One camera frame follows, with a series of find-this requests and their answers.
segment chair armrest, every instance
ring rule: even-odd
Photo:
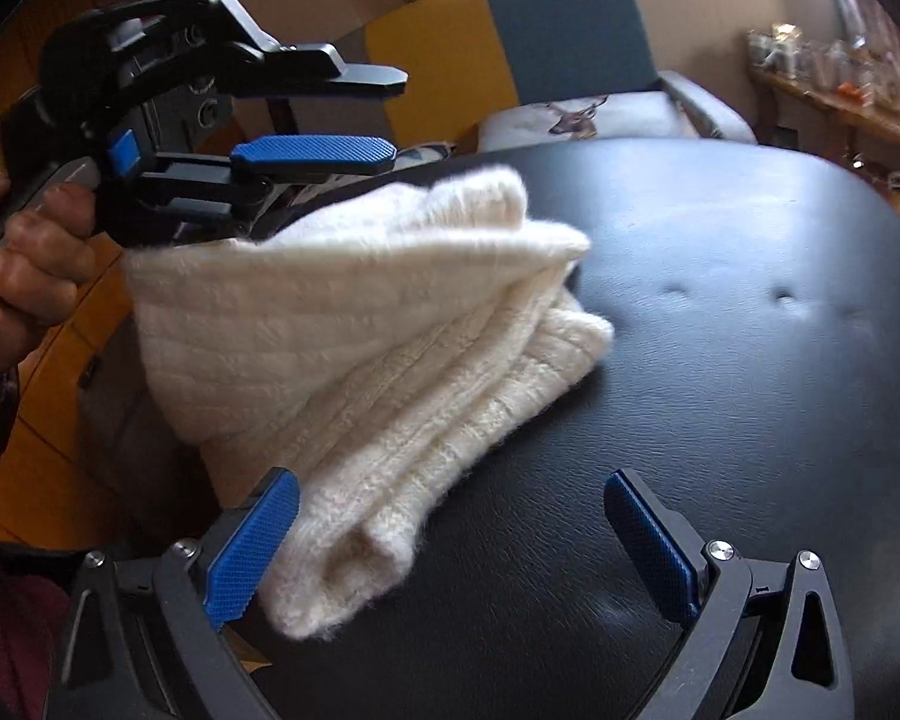
[[[754,131],[744,118],[703,87],[670,70],[661,71],[660,81],[664,91],[683,105],[693,126],[704,137],[756,143]]]

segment fuzzy fabric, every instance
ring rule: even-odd
[[[223,506],[271,466],[302,501],[260,586],[324,634],[410,571],[428,512],[580,381],[612,327],[563,281],[589,247],[510,169],[389,185],[261,245],[127,252],[149,385]]]

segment silver bolt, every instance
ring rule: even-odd
[[[83,564],[87,568],[100,568],[106,562],[106,555],[98,549],[88,552],[83,559]]]
[[[733,545],[726,541],[711,541],[706,546],[706,551],[710,552],[710,556],[714,560],[729,560],[735,554]]]
[[[820,556],[809,549],[805,549],[799,554],[799,561],[800,565],[810,571],[816,571],[820,568]]]
[[[197,554],[197,543],[192,538],[181,538],[173,545],[173,552],[189,560]]]

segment blue gripper pad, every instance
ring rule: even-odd
[[[234,169],[264,175],[379,175],[392,170],[396,146],[358,135],[265,135],[230,153]]]
[[[218,523],[236,512],[242,521],[226,541],[223,549],[207,567],[203,608],[215,631],[223,623],[242,617],[253,597],[266,567],[274,558],[296,519],[300,506],[300,489],[290,471],[274,469],[264,479],[266,489],[254,501],[255,490],[240,509],[228,509]],[[216,525],[204,538],[213,541]]]
[[[700,614],[696,572],[620,471],[604,486],[604,514],[660,613],[688,628]]]

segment hand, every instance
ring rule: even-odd
[[[0,173],[0,198],[9,187]],[[68,319],[77,287],[94,272],[86,242],[94,228],[92,191],[59,184],[35,207],[7,220],[0,247],[0,373],[39,346],[48,327]]]

